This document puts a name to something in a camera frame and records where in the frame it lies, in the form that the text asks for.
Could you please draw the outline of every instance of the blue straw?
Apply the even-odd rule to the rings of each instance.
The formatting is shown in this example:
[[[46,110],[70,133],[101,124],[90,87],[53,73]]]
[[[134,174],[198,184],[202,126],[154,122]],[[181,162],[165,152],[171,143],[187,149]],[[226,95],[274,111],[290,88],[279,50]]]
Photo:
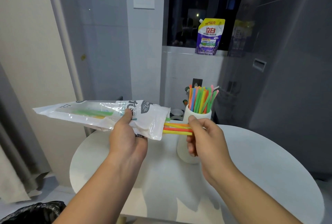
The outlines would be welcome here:
[[[193,111],[193,107],[194,107],[194,103],[195,103],[195,92],[196,92],[196,89],[197,88],[193,88],[193,94],[192,94],[192,97],[191,97],[191,108],[190,108],[191,111]]]

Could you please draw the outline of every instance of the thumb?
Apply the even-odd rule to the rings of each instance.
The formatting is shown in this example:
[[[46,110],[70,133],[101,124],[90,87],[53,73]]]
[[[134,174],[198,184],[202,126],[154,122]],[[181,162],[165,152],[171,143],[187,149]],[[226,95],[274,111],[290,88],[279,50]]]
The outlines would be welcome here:
[[[194,117],[193,115],[189,116],[188,124],[193,130],[196,139],[206,137],[207,133],[205,129],[203,129],[201,123],[196,119],[196,117]]]
[[[132,113],[130,109],[124,111],[124,115],[118,120],[119,124],[129,124],[132,119]]]

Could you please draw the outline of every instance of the person's left hand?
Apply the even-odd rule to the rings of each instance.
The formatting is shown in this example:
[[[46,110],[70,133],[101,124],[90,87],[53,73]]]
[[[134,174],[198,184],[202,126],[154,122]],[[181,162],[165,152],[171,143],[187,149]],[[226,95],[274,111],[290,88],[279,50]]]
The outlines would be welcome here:
[[[116,157],[120,162],[128,160],[141,165],[147,153],[147,139],[135,137],[134,130],[129,126],[131,119],[131,110],[126,109],[115,124],[110,133],[109,156]]]

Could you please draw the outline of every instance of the detergent bag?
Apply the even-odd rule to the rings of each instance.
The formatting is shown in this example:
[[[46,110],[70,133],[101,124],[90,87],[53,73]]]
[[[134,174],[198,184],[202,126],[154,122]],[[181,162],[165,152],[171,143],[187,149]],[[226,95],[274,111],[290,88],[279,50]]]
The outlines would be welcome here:
[[[217,52],[225,19],[205,18],[198,27],[196,54],[215,55]]]
[[[124,115],[125,109],[132,112],[129,125],[136,134],[161,140],[164,123],[169,118],[170,108],[147,101],[76,101],[46,107],[34,111],[51,118],[81,123],[86,127],[110,131]]]

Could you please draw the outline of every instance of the recessed handle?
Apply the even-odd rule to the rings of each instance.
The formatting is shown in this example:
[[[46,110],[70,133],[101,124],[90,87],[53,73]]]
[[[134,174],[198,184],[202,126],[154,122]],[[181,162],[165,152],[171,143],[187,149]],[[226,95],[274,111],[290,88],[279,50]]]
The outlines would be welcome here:
[[[255,59],[254,63],[252,64],[253,68],[256,68],[257,70],[260,70],[261,72],[264,71],[266,62],[260,60],[260,59]]]

